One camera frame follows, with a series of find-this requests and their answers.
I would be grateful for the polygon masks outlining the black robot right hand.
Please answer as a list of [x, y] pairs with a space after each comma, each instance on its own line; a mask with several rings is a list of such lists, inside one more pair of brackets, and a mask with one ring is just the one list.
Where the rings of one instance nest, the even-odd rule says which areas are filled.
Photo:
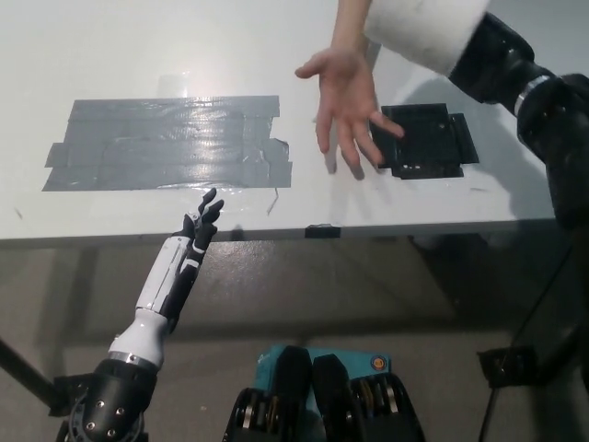
[[499, 18], [486, 12], [448, 78], [479, 103], [499, 103], [498, 84], [507, 71], [509, 57], [516, 61], [535, 61], [529, 43]]

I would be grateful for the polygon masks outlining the bare person hand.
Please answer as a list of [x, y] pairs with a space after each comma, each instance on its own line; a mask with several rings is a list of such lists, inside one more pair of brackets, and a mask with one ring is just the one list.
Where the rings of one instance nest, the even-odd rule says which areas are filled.
[[384, 157], [369, 126], [401, 138], [404, 129], [377, 108], [375, 83], [365, 56], [354, 50], [328, 48], [297, 67], [299, 79], [318, 78], [319, 101], [315, 120], [318, 148], [323, 155], [337, 147], [357, 180], [364, 177], [361, 158], [376, 169]]

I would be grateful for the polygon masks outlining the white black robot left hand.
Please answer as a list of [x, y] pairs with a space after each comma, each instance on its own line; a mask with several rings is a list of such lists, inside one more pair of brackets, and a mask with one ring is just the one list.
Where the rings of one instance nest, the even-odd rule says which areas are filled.
[[167, 319], [173, 331], [198, 277], [206, 251], [217, 232], [215, 222], [225, 201], [212, 188], [193, 214], [183, 217], [181, 230], [163, 243], [137, 300], [138, 309]]

